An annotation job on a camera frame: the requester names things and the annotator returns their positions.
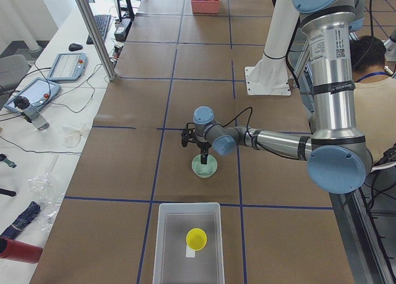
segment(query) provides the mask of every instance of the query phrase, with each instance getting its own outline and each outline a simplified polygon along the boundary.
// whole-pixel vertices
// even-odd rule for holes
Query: person
[[[365,134],[375,164],[396,142],[396,79],[384,71],[386,49],[378,38],[351,41],[350,51],[356,126]]]

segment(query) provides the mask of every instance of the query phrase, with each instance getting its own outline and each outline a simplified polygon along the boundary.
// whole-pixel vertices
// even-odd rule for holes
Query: yellow cup
[[[186,236],[187,245],[195,251],[202,250],[207,243],[206,232],[200,228],[191,229]]]

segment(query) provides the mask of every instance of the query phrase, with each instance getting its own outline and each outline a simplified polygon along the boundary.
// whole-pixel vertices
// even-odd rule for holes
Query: table
[[[180,133],[198,106],[223,123],[253,106],[251,126],[309,127],[296,90],[246,93],[271,0],[221,0],[217,15],[193,15],[189,1],[142,0],[31,283],[151,283],[163,202],[220,203],[227,283],[354,283],[329,195],[305,162],[241,147],[216,155],[209,179],[191,171],[199,150],[182,148]]]
[[[94,14],[109,14],[109,7],[92,4],[92,11]],[[111,52],[115,43],[115,40],[112,40],[114,31],[115,26],[113,19],[105,42],[108,52]],[[68,47],[70,43],[83,44],[84,48],[82,51],[86,53],[88,57],[85,72],[78,81],[61,84],[62,90],[59,94],[65,93],[78,86],[94,72],[95,66],[101,63],[95,47],[85,44],[87,36],[88,32],[81,14],[78,9],[75,9],[59,28],[35,63],[39,68],[51,67],[58,53],[69,52]],[[15,118],[0,122],[0,126],[3,128],[0,136],[17,143],[27,150],[81,152],[85,145],[86,138],[81,138],[76,148],[66,148],[63,146],[65,133],[62,126],[65,124],[85,124],[89,129],[91,128],[93,117],[99,109],[108,85],[108,79],[106,78],[103,68],[96,67],[96,69],[98,69],[98,71],[89,80],[92,87],[95,88],[95,93],[91,102],[80,113],[75,114],[63,106],[49,104],[41,111],[42,115],[50,124],[47,130],[38,131],[32,124],[27,123],[24,119]],[[36,77],[42,76],[39,72],[29,75],[22,81],[18,90],[24,88]],[[84,83],[79,88],[59,97],[54,102],[66,104],[72,110],[78,111],[89,101],[92,93],[93,88],[87,83]],[[0,114],[6,114],[7,112],[8,111],[5,109],[2,109]],[[13,115],[0,116],[0,119],[10,118],[12,116]],[[15,197],[0,195],[0,230],[5,230],[15,218],[26,209],[29,203],[35,199],[35,195],[31,192],[28,184],[29,179],[36,176],[43,176],[48,171],[48,167],[54,164],[51,172],[53,177],[54,196],[60,197],[61,201],[62,194],[65,193],[77,162],[79,161],[79,154],[26,153],[2,139],[0,139],[0,151],[1,153],[5,153],[10,160],[17,164],[17,168],[12,169],[0,163],[0,175],[2,177],[0,187],[17,192]],[[37,219],[18,236],[17,240],[44,247],[49,230],[41,230],[42,226],[45,226],[45,224],[40,223],[37,217]],[[36,266],[36,264],[0,260],[0,282],[15,284],[28,283]]]

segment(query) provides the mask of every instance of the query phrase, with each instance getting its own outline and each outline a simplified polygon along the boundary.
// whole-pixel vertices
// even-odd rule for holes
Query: white pole
[[[299,13],[291,0],[277,0],[262,59],[255,67],[246,67],[249,95],[290,95],[285,55]]]
[[[4,15],[10,19],[11,25],[15,28],[19,36],[26,43],[31,53],[40,52],[41,46],[36,42],[34,36],[26,27],[25,22],[19,17],[19,13],[15,11],[10,0],[1,0],[0,9]]]

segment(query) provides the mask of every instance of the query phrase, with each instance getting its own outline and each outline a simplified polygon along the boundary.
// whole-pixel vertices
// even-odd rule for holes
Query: lanyard
[[[367,75],[362,76],[362,78],[358,79],[358,80],[356,81],[356,83],[359,83],[360,81],[362,81],[362,80],[364,80],[364,79],[367,79],[367,78],[369,78],[369,77],[372,77],[372,76],[374,76],[374,75],[387,75],[387,76],[389,76],[386,72],[371,72],[370,74],[367,74]]]

